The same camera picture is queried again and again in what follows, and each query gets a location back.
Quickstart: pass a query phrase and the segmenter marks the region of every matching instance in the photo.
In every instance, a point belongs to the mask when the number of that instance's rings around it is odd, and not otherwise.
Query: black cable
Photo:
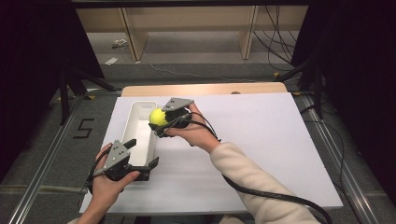
[[[263,45],[269,52],[273,53],[276,57],[278,57],[279,59],[281,59],[281,60],[284,61],[285,63],[290,64],[290,61],[288,61],[288,60],[285,59],[284,57],[280,56],[276,51],[274,51],[274,50],[271,49],[268,45],[266,45],[266,44],[264,43],[264,41],[262,41],[262,40],[259,38],[259,36],[256,34],[255,31],[253,32],[253,34],[257,37],[257,39],[260,41],[260,43],[262,43],[262,45]]]
[[[289,31],[289,34],[291,35],[291,38],[293,38],[293,39],[294,39],[294,41],[296,41],[296,42],[297,42],[297,39],[296,39],[296,37],[294,37],[294,35],[291,33],[291,31]]]
[[[207,127],[207,125],[205,125],[205,124],[203,124],[203,123],[201,123],[201,122],[192,120],[192,119],[183,119],[183,120],[184,120],[184,121],[187,121],[188,123],[197,124],[197,125],[200,125],[201,127],[206,128],[211,134],[213,134],[213,136],[216,137],[215,133],[214,133],[209,127]]]
[[[176,124],[177,124],[180,120],[181,120],[181,116],[178,117],[178,118],[176,118],[176,119],[173,119],[173,120],[169,121],[167,124],[165,124],[165,125],[163,125],[163,126],[160,126],[160,127],[158,127],[156,130],[154,130],[154,134],[157,135],[157,136],[159,136],[159,137],[162,137],[162,136],[166,135],[166,133],[165,133],[163,130],[165,130],[165,129],[170,129],[170,128],[175,127]]]
[[[276,30],[277,30],[277,34],[278,34],[278,36],[279,36],[280,42],[283,43],[283,44],[282,44],[283,52],[285,52],[286,57],[289,59],[289,61],[291,61],[291,59],[290,59],[289,56],[288,56],[288,53],[289,53],[290,57],[292,57],[292,55],[291,55],[291,53],[290,53],[290,50],[289,50],[288,46],[286,46],[286,42],[283,40],[282,35],[280,34],[280,28],[279,28],[279,14],[280,14],[280,7],[279,7],[279,6],[276,6]]]
[[[305,111],[309,110],[309,109],[313,109],[315,108],[314,105],[309,105],[308,107],[306,107],[305,109],[303,109],[302,111],[300,111],[300,114],[303,114]]]
[[[280,12],[280,11],[279,11],[279,6],[276,6],[276,22],[274,22],[274,20],[273,20],[273,18],[272,18],[272,16],[271,16],[271,14],[270,14],[270,12],[269,12],[267,6],[265,6],[265,10],[267,11],[267,14],[268,14],[268,16],[269,16],[269,18],[270,18],[270,20],[271,20],[271,23],[273,24],[274,29],[275,29],[275,30],[274,30],[274,33],[273,33],[272,39],[274,39],[275,33],[277,33],[278,36],[279,36],[280,42],[283,43],[282,49],[283,49],[283,51],[285,52],[286,57],[287,57],[287,58],[289,59],[289,61],[290,61],[290,58],[289,58],[289,56],[288,56],[288,53],[290,54],[290,56],[291,56],[291,53],[290,53],[288,47],[285,46],[286,43],[285,43],[285,41],[283,40],[282,35],[281,35],[280,32],[279,32],[279,12]]]
[[[244,187],[241,187],[241,186],[235,184],[227,176],[224,175],[223,177],[224,177],[225,181],[231,187],[233,187],[234,189],[236,189],[236,190],[238,190],[239,192],[242,192],[242,193],[255,195],[255,196],[259,196],[259,197],[277,199],[277,200],[291,202],[291,203],[299,203],[299,204],[308,205],[311,208],[314,208],[315,210],[320,212],[325,217],[325,219],[327,221],[327,224],[332,224],[332,219],[330,218],[329,214],[322,207],[320,207],[319,205],[317,205],[317,204],[315,204],[315,203],[313,203],[311,201],[308,201],[308,200],[303,199],[303,198],[287,195],[287,194],[278,194],[278,193],[272,193],[272,192],[266,192],[266,191],[259,191],[259,190],[255,190],[255,189],[247,189],[247,188],[244,188]]]
[[[293,45],[286,44],[286,43],[281,43],[281,42],[279,42],[279,41],[277,41],[277,40],[274,40],[271,36],[269,36],[267,33],[265,33],[265,31],[262,31],[262,32],[264,33],[264,35],[265,35],[268,39],[270,39],[270,40],[272,39],[272,41],[276,42],[277,44],[285,45],[285,46],[288,46],[288,47],[290,47],[290,48],[294,48]]]
[[[344,196],[345,196],[345,198],[346,198],[346,201],[348,202],[349,207],[350,207],[351,210],[352,210],[353,215],[355,216],[355,218],[357,219],[357,221],[361,224],[361,223],[362,223],[362,222],[361,222],[361,219],[360,219],[358,213],[356,212],[355,207],[352,205],[352,202],[351,202],[351,201],[349,200],[349,198],[347,197],[347,192],[346,192],[346,190],[345,190],[345,188],[344,188],[343,169],[344,169],[344,159],[345,159],[345,146],[344,146],[344,141],[343,141],[343,138],[341,137],[341,134],[340,134],[332,125],[330,125],[330,124],[328,124],[328,123],[326,123],[326,122],[323,122],[323,121],[305,120],[304,122],[305,122],[305,123],[319,123],[319,124],[323,124],[323,125],[325,125],[326,127],[332,128],[332,129],[337,133],[338,138],[339,138],[340,141],[341,141],[341,149],[342,149],[342,150],[341,150],[341,161],[340,161],[340,163],[341,163],[341,165],[340,165],[340,175],[339,175],[339,177],[338,177],[338,178],[339,178],[339,181],[340,181],[340,183],[341,183],[341,185],[336,184],[334,181],[332,181],[332,183],[333,183],[337,188],[339,188],[339,189],[341,190],[341,192],[344,194]]]
[[[191,114],[196,114],[196,115],[200,116],[201,118],[203,118],[206,121],[206,123],[209,125],[210,130],[211,130],[210,132],[212,132],[213,135],[218,139],[218,135],[216,134],[215,129],[212,127],[212,124],[210,124],[209,120],[207,120],[204,116],[202,116],[202,114],[198,114],[196,112],[191,112]]]
[[[110,152],[111,146],[106,149],[105,151],[102,152],[102,154],[100,154],[100,156],[98,157],[98,159],[95,161],[95,163],[93,164],[90,173],[88,174],[87,179],[85,180],[85,184],[84,184],[84,188],[89,189],[90,193],[92,193],[92,181],[94,179],[93,173],[95,172],[96,166],[98,165],[99,161]]]

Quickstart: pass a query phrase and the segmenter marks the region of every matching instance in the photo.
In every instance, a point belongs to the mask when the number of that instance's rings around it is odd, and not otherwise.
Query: gray carpet floor
[[[106,82],[121,88],[130,85],[272,81],[274,72],[278,71],[268,64],[262,63],[154,64],[153,66],[157,70],[150,64],[104,65],[102,69],[106,76]],[[289,68],[285,64],[276,64],[276,66],[283,69]],[[296,90],[296,81],[297,79],[285,82],[289,91]],[[89,89],[97,88],[91,82],[85,84]],[[97,148],[102,145],[114,104],[117,97],[120,96],[119,92],[107,91],[94,91],[87,95],[94,97],[93,99],[84,99],[71,118],[70,127],[65,133],[60,150],[54,158],[24,223],[66,223],[79,216],[79,205],[83,199],[83,195],[79,192],[92,166]],[[58,93],[54,95],[49,110],[42,116],[40,125],[32,133],[29,140],[30,148],[26,148],[21,153],[0,185],[0,224],[7,223],[10,219],[15,206],[60,129],[61,102],[58,96]],[[312,96],[301,95],[295,96],[294,99],[302,111],[312,100]],[[72,105],[75,101],[76,98],[71,98],[70,104]],[[324,121],[329,127],[331,126],[329,131],[335,144],[339,147],[344,146],[345,163],[372,206],[378,223],[395,223],[396,209],[394,205],[375,180],[364,159],[357,153],[347,128],[337,116],[331,100],[327,99],[325,94],[322,103]],[[318,132],[317,124],[309,122],[312,120],[312,113],[314,113],[312,110],[308,110],[302,114],[303,119],[307,121],[306,127],[331,179],[336,184],[340,184],[339,172]],[[87,134],[87,131],[78,130],[83,119],[88,119],[84,125],[92,128],[92,131],[89,137],[78,138]],[[347,202],[347,198],[350,198],[349,194],[344,195],[341,190],[339,193],[345,206],[330,211],[333,223],[359,223],[353,213],[353,206],[351,207]],[[134,223],[134,217],[109,215],[106,218],[106,223]]]

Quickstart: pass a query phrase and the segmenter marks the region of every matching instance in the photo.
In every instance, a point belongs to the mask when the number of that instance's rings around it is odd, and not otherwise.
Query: white box
[[[129,163],[133,166],[147,166],[153,160],[157,136],[149,127],[149,115],[156,108],[153,101],[135,102],[131,106],[121,142],[136,139],[136,146],[129,149]]]

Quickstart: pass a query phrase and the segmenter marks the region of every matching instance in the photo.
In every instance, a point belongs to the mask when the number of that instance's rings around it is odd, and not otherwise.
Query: person's left hand
[[[102,152],[111,146],[111,143],[105,145],[96,156],[96,159],[99,158]],[[105,165],[106,158],[107,155],[98,162],[96,170],[101,169]],[[113,205],[119,198],[119,194],[123,189],[133,182],[138,176],[139,172],[133,171],[119,181],[112,181],[105,175],[95,177],[93,179],[92,199],[90,205],[88,205],[87,210],[81,218],[78,219],[78,223],[98,223],[111,205]]]

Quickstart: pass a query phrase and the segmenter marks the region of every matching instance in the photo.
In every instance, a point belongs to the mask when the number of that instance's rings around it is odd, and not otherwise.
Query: black curtain
[[[0,3],[0,180],[26,148],[66,66],[104,77],[76,11],[58,3]]]
[[[321,62],[326,90],[375,177],[396,204],[396,7],[361,1]]]

